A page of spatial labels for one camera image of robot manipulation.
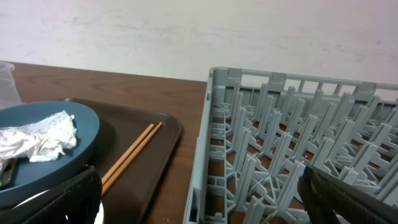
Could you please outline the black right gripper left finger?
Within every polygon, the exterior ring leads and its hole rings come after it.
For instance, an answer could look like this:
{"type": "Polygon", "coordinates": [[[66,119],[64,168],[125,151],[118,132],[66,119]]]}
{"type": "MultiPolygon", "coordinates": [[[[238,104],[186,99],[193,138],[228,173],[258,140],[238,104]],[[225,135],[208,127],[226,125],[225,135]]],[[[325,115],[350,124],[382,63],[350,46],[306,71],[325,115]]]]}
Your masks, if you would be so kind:
{"type": "Polygon", "coordinates": [[[94,167],[46,193],[1,214],[1,224],[93,223],[99,209],[102,181],[94,167]]]}

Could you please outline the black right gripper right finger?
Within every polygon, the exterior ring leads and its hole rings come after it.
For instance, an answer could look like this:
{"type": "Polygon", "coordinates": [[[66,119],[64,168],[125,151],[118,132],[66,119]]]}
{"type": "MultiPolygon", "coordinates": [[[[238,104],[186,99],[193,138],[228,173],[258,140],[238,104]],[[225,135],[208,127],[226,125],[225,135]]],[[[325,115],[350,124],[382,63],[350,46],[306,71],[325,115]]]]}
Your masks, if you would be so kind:
{"type": "Polygon", "coordinates": [[[297,184],[312,223],[397,223],[397,209],[348,185],[326,172],[306,166],[297,184]]]}

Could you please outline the wooden chopstick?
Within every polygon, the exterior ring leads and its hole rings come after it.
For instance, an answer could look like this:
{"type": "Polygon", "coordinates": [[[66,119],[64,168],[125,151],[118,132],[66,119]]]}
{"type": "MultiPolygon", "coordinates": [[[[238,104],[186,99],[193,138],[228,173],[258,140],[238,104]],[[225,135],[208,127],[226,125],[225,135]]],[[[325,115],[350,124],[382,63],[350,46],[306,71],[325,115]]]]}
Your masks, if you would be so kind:
{"type": "Polygon", "coordinates": [[[144,140],[144,138],[152,131],[154,128],[153,124],[150,124],[144,132],[133,142],[133,144],[124,152],[124,154],[113,164],[109,171],[104,175],[101,179],[102,184],[104,185],[111,176],[119,169],[119,167],[123,164],[123,162],[133,153],[138,145],[144,140]]]}
{"type": "Polygon", "coordinates": [[[146,147],[146,145],[151,141],[151,139],[155,136],[157,131],[163,125],[162,122],[154,125],[152,131],[144,138],[144,140],[136,147],[133,153],[123,162],[123,164],[119,167],[119,169],[111,176],[111,178],[103,185],[102,184],[102,193],[101,196],[104,197],[109,189],[114,185],[114,183],[120,178],[120,176],[124,173],[124,171],[130,166],[130,164],[136,159],[136,157],[140,154],[140,152],[146,147]]]}

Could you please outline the dark blue plate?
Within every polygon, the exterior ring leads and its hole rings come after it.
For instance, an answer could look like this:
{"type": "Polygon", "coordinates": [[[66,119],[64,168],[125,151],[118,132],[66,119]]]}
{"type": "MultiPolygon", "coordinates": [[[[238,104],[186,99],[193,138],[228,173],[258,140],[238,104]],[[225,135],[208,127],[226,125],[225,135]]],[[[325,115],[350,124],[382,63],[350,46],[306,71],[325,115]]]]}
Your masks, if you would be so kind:
{"type": "Polygon", "coordinates": [[[98,115],[72,101],[43,101],[1,110],[1,207],[74,176],[90,158],[98,115]]]}

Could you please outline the white tissue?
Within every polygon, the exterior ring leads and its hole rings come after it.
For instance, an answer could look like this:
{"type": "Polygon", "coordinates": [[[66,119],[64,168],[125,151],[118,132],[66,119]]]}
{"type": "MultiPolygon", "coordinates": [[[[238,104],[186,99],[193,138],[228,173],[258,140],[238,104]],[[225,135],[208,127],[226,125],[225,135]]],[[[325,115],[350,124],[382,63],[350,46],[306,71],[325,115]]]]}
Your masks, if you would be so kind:
{"type": "Polygon", "coordinates": [[[1,128],[1,172],[13,159],[48,162],[77,145],[75,116],[65,110],[32,124],[1,128]]]}

